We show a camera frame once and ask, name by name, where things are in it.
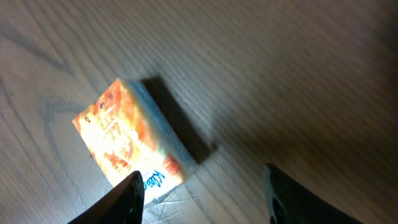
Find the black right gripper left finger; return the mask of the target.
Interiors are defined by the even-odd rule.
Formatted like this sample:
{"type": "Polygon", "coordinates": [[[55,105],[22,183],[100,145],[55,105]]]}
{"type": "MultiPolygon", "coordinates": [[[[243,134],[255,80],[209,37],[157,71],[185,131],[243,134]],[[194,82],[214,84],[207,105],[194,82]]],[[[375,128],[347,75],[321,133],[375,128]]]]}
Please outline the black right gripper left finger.
{"type": "Polygon", "coordinates": [[[134,171],[69,224],[141,224],[144,196],[142,175],[134,171]]]}

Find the orange tissue pack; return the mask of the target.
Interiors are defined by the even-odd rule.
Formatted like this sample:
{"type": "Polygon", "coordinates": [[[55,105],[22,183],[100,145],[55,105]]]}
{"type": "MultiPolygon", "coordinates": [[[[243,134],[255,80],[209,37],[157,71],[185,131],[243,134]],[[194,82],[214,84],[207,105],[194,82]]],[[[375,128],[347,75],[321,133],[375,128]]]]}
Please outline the orange tissue pack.
{"type": "Polygon", "coordinates": [[[145,206],[161,202],[197,169],[140,81],[116,79],[73,124],[112,186],[141,173],[145,206]]]}

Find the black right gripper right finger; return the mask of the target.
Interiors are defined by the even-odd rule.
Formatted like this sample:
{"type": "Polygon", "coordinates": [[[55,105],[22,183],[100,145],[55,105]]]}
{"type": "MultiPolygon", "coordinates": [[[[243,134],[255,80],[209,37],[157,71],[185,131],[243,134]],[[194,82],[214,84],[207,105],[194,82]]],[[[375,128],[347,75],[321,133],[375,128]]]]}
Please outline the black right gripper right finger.
{"type": "Polygon", "coordinates": [[[313,194],[273,164],[266,164],[264,188],[271,224],[360,223],[313,194]]]}

